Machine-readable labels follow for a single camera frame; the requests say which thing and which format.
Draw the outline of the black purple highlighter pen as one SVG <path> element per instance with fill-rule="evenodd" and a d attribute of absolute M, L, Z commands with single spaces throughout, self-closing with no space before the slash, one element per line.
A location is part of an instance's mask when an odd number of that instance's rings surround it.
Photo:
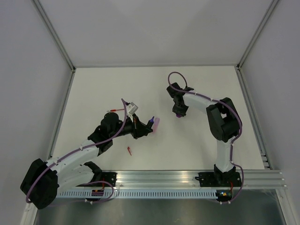
<path fill-rule="evenodd" d="M 150 129 L 152 129 L 152 126 L 153 126 L 153 124 L 154 124 L 154 116 L 148 121 L 148 123 L 147 123 L 147 127 L 148 128 L 150 128 Z"/>

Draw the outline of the pink marker pen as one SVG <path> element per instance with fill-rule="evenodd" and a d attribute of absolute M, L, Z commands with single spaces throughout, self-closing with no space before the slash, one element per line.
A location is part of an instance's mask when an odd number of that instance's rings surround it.
<path fill-rule="evenodd" d="M 158 129 L 158 125 L 159 125 L 159 123 L 160 123 L 160 118 L 155 118 L 154 119 L 154 123 L 153 123 L 153 126 L 152 126 L 152 130 L 153 130 L 153 134 L 155 134 L 156 133 L 156 131 L 157 131 L 157 129 Z"/>

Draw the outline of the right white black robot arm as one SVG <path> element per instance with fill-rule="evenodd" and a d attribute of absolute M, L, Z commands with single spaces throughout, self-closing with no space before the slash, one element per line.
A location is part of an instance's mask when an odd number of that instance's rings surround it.
<path fill-rule="evenodd" d="M 199 172 L 195 177 L 201 187 L 241 187 L 242 179 L 233 163 L 233 142 L 240 135 L 242 123 L 232 100 L 228 97 L 211 100 L 182 89 L 176 82 L 166 88 L 174 101 L 172 111 L 177 117 L 186 116 L 189 107 L 205 113 L 209 128 L 217 141 L 217 159 L 213 172 Z"/>

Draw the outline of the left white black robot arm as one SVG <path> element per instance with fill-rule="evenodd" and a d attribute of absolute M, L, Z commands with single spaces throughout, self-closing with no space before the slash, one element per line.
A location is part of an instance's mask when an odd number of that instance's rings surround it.
<path fill-rule="evenodd" d="M 142 123 L 136 114 L 126 116 L 124 121 L 118 114 L 108 112 L 100 125 L 88 136 L 82 146 L 68 154 L 43 161 L 33 161 L 21 183 L 26 203 L 38 209 L 49 206 L 56 196 L 78 185 L 98 186 L 102 181 L 102 170 L 92 159 L 105 153 L 113 145 L 113 138 L 132 135 L 138 139 L 152 133 L 154 119 Z"/>

